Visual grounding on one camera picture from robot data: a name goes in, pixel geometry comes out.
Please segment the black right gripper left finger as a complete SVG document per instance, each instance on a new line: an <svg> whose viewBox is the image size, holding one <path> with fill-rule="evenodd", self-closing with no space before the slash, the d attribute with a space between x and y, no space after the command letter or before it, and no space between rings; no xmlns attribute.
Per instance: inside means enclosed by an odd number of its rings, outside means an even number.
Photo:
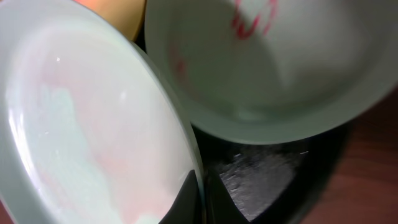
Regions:
<svg viewBox="0 0 398 224"><path fill-rule="evenodd" d="M159 224L202 224L202 204L195 171L191 170L174 203Z"/></svg>

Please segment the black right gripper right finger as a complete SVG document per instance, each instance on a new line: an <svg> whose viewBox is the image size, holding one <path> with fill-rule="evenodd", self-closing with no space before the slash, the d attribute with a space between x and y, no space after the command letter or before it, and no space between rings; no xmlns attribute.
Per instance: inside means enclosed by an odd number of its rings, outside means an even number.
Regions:
<svg viewBox="0 0 398 224"><path fill-rule="evenodd" d="M208 170L205 182L206 213L209 224L248 224L228 193L220 176Z"/></svg>

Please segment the light blue plate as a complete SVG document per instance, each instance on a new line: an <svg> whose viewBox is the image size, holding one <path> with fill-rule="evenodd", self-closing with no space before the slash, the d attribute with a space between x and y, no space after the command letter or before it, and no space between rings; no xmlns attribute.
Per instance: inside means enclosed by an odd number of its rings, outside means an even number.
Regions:
<svg viewBox="0 0 398 224"><path fill-rule="evenodd" d="M159 223L203 166L156 66L74 1L1 2L1 203L14 223Z"/></svg>

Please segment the pale green plate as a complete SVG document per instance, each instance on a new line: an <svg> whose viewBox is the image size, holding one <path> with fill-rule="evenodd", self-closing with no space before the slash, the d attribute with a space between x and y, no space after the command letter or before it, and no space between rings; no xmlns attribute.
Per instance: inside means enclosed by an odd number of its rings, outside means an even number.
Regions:
<svg viewBox="0 0 398 224"><path fill-rule="evenodd" d="M191 123L232 142L323 133L397 86L397 0L148 0L145 42Z"/></svg>

